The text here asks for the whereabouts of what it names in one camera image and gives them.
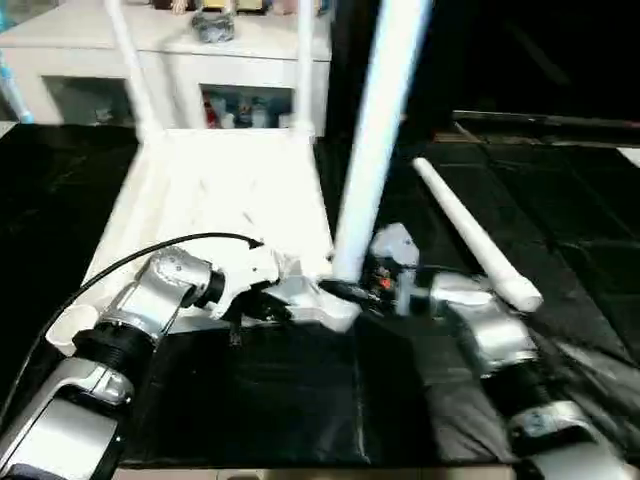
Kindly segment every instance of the white tube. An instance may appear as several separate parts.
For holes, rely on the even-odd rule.
[[[142,67],[138,60],[138,53],[131,40],[131,34],[122,13],[120,1],[121,0],[105,0],[104,6],[111,20],[116,45],[120,50],[120,55],[122,55],[122,60],[129,74],[126,85],[132,102],[133,114],[136,119],[138,139],[144,142],[150,137],[162,133],[162,126],[153,109],[151,95],[144,80]]]
[[[313,81],[313,23],[315,21],[314,0],[298,1],[298,63],[297,84],[294,99],[296,133],[315,136],[311,119],[311,97]]]
[[[509,263],[433,165],[424,158],[416,158],[413,166],[486,272],[495,291],[522,312],[536,311],[542,304],[540,292]]]
[[[432,5],[431,0],[383,0],[380,5],[338,223],[333,260],[338,279],[360,279]]]

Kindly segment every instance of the white rack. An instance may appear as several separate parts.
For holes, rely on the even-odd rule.
[[[306,273],[327,271],[332,248],[313,157],[309,105],[314,12],[298,15],[298,82],[292,129],[163,129],[149,94],[120,0],[105,0],[127,75],[140,149],[133,161],[87,277],[133,251],[202,231],[250,235],[303,259]],[[243,242],[207,239],[187,249],[225,265]],[[139,268],[130,265],[78,302],[100,305]]]

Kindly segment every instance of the dark background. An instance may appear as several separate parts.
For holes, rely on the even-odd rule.
[[[329,136],[353,132],[379,4],[337,4]],[[639,13],[621,1],[436,1],[401,136],[447,128],[452,110],[640,120]]]

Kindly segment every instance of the white cabinet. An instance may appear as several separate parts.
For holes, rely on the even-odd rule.
[[[236,38],[208,45],[191,31],[191,14],[176,16],[130,3],[123,10],[165,128],[206,128],[203,92],[206,97],[217,88],[233,94],[238,87],[237,95],[253,92],[253,98],[268,99],[295,87],[295,16],[239,16]],[[316,19],[313,40],[312,117],[318,136],[324,133],[329,45],[325,16]],[[0,34],[0,49],[37,123],[130,121],[122,113],[124,83],[116,81],[125,76],[124,65],[114,49],[101,2],[70,0]],[[70,100],[74,90],[89,92],[86,101]],[[105,97],[102,100],[97,98],[100,92]],[[122,117],[122,122],[115,117]]]

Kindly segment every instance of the black table surface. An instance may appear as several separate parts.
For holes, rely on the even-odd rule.
[[[136,150],[115,128],[20,126],[0,140],[5,334],[0,397],[47,316],[80,283]],[[335,227],[349,147],[316,158]],[[424,263],[477,271],[410,168],[427,156],[544,295],[527,319],[550,381],[630,461],[640,456],[640,170],[617,151],[412,144],[396,148],[378,217]],[[55,356],[40,355],[27,386]],[[453,341],[428,318],[168,337],[136,400],[127,466],[419,466],[512,459]]]

